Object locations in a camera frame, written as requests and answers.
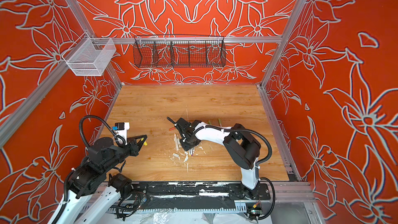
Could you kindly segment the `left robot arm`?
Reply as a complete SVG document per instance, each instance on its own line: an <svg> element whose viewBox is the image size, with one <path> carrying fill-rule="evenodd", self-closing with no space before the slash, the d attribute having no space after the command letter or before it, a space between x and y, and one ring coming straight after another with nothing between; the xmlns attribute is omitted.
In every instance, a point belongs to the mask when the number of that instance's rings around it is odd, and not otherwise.
<svg viewBox="0 0 398 224"><path fill-rule="evenodd" d="M88 148L80 166L67 175L63 198L49 223L96 224L110 208L115 208L117 217L121 218L136 212L139 204L122 206L122 203L132 195L140 201L144 193L136 191L123 174L109 176L108 173L127 157L138 156L146 140L146 135L131 137L123 146L114 145L109 137L97 140Z"/></svg>

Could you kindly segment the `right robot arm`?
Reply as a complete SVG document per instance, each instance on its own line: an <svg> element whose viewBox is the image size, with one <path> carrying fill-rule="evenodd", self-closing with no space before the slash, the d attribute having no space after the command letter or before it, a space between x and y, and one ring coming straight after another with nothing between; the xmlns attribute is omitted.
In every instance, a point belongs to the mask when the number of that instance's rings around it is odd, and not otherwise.
<svg viewBox="0 0 398 224"><path fill-rule="evenodd" d="M209 141L225 147L234 163L241 170L241 184L254 190L258 184L258 172L256 162L260 155L261 144L253 136L253 133L240 124L233 127L222 128L209 125L200 120L188 122L183 118L177 121L167 117L179 132L179 143L185 151L199 146L202 141Z"/></svg>

